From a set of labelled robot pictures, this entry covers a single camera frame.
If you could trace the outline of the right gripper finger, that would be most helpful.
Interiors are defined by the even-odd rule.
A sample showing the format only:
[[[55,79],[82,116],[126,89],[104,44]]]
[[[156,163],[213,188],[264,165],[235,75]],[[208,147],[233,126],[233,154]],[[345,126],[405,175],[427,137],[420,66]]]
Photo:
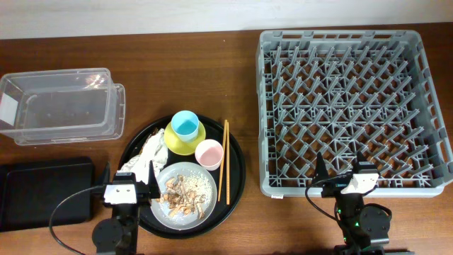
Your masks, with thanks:
[[[366,160],[365,156],[358,151],[355,160],[355,173],[368,174],[370,172],[370,162]]]
[[[325,181],[329,178],[328,170],[326,168],[326,163],[323,159],[322,153],[318,152],[316,155],[316,167],[315,167],[315,174],[312,179],[311,184],[317,185],[322,181]]]

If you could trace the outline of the white tissue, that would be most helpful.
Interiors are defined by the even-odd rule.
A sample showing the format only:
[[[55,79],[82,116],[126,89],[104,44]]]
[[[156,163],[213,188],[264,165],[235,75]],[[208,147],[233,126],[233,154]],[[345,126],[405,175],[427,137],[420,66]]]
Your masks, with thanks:
[[[153,147],[148,147],[142,154],[131,158],[118,172],[133,172],[137,182],[143,181],[148,184],[149,162],[152,161],[154,173],[157,177],[168,161],[168,147],[164,142],[164,129],[161,128],[154,138],[156,144]]]

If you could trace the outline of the pink plastic cup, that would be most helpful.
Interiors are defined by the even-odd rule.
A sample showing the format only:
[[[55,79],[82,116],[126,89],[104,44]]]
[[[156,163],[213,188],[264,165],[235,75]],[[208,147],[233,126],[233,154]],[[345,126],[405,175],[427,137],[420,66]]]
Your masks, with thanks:
[[[208,171],[218,169],[223,156],[224,149],[216,140],[203,140],[195,149],[195,159],[200,166]]]

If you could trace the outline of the blue plastic cup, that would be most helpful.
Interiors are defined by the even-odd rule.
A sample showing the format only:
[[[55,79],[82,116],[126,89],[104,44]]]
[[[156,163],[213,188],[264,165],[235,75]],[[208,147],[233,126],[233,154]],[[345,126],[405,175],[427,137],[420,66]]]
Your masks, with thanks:
[[[198,136],[199,119],[194,112],[181,110],[172,117],[171,128],[182,142],[192,142]]]

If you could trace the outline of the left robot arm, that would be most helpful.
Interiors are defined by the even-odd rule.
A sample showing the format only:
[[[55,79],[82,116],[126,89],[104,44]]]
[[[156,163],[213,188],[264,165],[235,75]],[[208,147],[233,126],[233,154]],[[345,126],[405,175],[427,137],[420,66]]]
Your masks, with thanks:
[[[149,166],[148,181],[138,181],[132,172],[116,173],[110,180],[110,166],[106,165],[99,178],[99,195],[103,206],[112,209],[112,215],[100,221],[93,229],[92,241],[97,254],[136,254],[140,210],[159,198],[161,191]]]

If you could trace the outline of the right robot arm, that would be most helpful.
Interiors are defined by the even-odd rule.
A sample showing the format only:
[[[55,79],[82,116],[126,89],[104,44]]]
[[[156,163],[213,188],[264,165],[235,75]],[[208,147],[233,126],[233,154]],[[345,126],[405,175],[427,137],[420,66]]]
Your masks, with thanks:
[[[409,250],[387,251],[392,211],[376,203],[364,203],[364,197],[377,184],[380,173],[375,164],[358,152],[351,172],[334,177],[328,175],[322,153],[316,155],[315,174],[305,190],[305,198],[320,213],[334,220],[343,233],[343,245],[333,248],[334,254],[411,254]],[[309,189],[322,188],[322,198],[334,198],[333,214],[320,209],[309,197]]]

